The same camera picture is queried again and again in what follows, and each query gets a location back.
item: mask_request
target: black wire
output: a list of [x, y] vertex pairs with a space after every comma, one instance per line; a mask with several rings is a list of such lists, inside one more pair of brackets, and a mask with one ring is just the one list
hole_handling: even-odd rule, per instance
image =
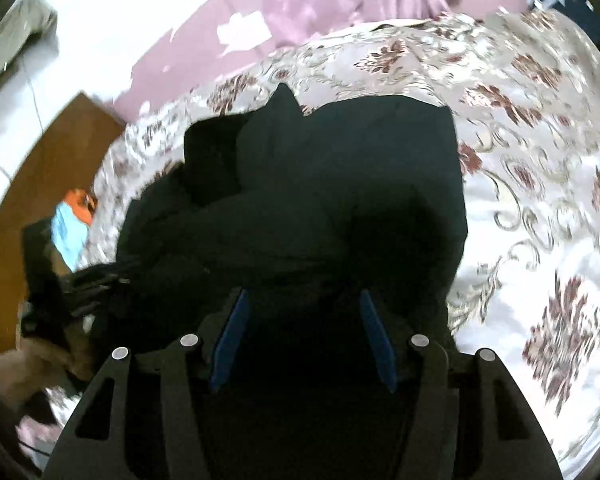
[[32, 451], [35, 451], [36, 453], [40, 453], [40, 455], [44, 455], [44, 456], [51, 456], [51, 453], [47, 453], [47, 452], [45, 452], [45, 451], [40, 451], [38, 448], [35, 448], [35, 447], [33, 447], [33, 446], [30, 446], [29, 444], [27, 444], [26, 442], [23, 442], [23, 441], [21, 441], [20, 439], [18, 440], [18, 442], [19, 442], [19, 443], [20, 443], [22, 446], [26, 447], [27, 449], [30, 449], [30, 450], [32, 450]]

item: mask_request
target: black fabric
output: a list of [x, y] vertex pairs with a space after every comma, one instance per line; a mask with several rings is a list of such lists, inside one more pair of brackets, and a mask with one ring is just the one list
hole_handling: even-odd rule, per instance
[[304, 117], [279, 86], [260, 110], [194, 124], [184, 165], [128, 210], [118, 257], [144, 271], [128, 319], [96, 320], [100, 343], [161, 348], [243, 286], [243, 370], [267, 360], [284, 374], [293, 348], [309, 346], [314, 358], [296, 362], [305, 371], [348, 355], [369, 378], [357, 293], [373, 287], [416, 332], [453, 346], [445, 297], [466, 237], [457, 149], [448, 108], [403, 96]]

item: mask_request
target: white patch on wall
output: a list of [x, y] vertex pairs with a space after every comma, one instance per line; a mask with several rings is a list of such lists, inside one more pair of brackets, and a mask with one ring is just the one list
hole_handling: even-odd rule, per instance
[[270, 38], [271, 31], [259, 10], [246, 16], [236, 12], [229, 18], [229, 23], [218, 26], [218, 40], [220, 44], [227, 45], [222, 56], [229, 52], [251, 50]]

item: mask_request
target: bed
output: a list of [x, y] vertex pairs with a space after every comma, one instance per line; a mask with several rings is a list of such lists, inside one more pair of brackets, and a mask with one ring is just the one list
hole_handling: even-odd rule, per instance
[[[448, 296], [459, 349], [494, 349], [576, 478], [600, 446], [600, 53], [554, 12], [414, 27], [279, 50], [127, 126], [93, 184], [81, 266], [114, 259], [131, 199], [184, 157], [187, 127], [261, 107], [280, 82], [305, 114], [370, 94], [448, 105], [469, 234]], [[405, 131], [410, 136], [426, 132]]]

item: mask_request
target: mattress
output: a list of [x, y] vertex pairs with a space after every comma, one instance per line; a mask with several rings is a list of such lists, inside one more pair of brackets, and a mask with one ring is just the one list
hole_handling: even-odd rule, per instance
[[[454, 114], [468, 238], [448, 295], [464, 352], [494, 349], [563, 475], [600, 446], [600, 53], [564, 16], [478, 23], [445, 14], [279, 50], [127, 126], [93, 184], [81, 266], [115, 258], [126, 208], [184, 156], [195, 121], [261, 107], [280, 82], [305, 114], [337, 100], [407, 95]], [[405, 131], [404, 142], [426, 132]]]

